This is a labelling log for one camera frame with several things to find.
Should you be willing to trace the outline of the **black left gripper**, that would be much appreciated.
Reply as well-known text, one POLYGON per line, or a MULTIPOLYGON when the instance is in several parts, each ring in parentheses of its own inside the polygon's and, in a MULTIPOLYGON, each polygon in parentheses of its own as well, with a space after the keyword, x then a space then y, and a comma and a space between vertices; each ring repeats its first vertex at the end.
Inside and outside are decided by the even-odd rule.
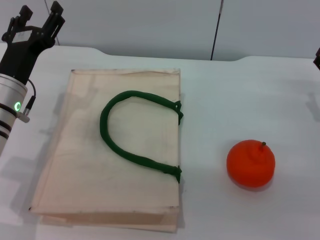
POLYGON ((64 9, 58 1, 51 3, 50 13, 42 28, 28 26, 33 12, 23 5, 19 15, 9 21, 7 31, 1 40, 7 42, 7 49, 0 61, 0 74, 14 78, 26 84, 35 66, 38 56, 46 49, 53 47, 56 37, 65 23, 62 16, 64 9), (30 31, 25 41, 14 42, 20 33, 30 31))

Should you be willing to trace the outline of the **orange fruit with stem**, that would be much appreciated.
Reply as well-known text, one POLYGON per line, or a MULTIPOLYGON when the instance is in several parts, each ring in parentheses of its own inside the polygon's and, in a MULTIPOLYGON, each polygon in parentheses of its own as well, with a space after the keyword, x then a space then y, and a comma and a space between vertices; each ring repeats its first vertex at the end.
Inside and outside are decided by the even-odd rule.
POLYGON ((268 184, 274 176, 275 167, 275 155, 264 141, 240 141, 226 157, 228 175, 247 188, 260 188, 268 184))

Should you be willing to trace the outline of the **cream handbag with green handles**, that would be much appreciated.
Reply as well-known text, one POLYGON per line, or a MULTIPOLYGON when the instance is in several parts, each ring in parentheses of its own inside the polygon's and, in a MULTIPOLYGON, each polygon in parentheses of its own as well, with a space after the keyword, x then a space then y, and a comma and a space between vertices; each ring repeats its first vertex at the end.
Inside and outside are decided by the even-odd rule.
POLYGON ((104 142, 100 116, 120 93, 139 91, 176 104, 179 69, 75 69, 30 212, 43 225, 106 226, 174 233, 180 211, 175 176, 130 162, 104 142))

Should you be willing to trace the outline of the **thin black pole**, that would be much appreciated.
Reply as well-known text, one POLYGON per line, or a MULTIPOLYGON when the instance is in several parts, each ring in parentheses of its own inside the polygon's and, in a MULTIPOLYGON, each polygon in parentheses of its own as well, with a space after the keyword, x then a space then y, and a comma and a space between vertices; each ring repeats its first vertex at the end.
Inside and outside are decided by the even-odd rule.
POLYGON ((214 52, 215 52, 215 47, 216 47, 216 42, 217 42, 217 36, 218 36, 223 6, 224 6, 224 0, 220 0, 220 7, 219 7, 219 13, 218 13, 218 18, 217 18, 217 22, 216 22, 216 28, 215 28, 214 39, 213 39, 213 44, 212 44, 212 49, 211 49, 210 61, 212 61, 213 57, 214 57, 214 52))

